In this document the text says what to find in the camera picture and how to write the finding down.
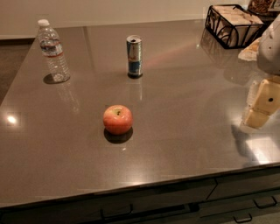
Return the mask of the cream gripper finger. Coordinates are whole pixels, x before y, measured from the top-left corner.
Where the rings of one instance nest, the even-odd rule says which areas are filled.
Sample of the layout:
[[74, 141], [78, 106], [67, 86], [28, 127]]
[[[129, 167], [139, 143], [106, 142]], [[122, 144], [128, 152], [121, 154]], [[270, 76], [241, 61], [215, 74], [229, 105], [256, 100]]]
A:
[[275, 79], [253, 81], [248, 91], [247, 106], [241, 124], [260, 129], [280, 109], [280, 82]]

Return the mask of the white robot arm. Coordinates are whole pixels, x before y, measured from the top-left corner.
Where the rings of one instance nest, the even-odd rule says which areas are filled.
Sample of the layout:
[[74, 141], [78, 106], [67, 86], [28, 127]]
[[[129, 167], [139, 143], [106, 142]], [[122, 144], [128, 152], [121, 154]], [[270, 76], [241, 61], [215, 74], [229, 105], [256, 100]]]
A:
[[256, 64], [267, 78], [254, 81], [241, 119], [244, 132], [259, 130], [280, 109], [280, 15], [260, 37]]

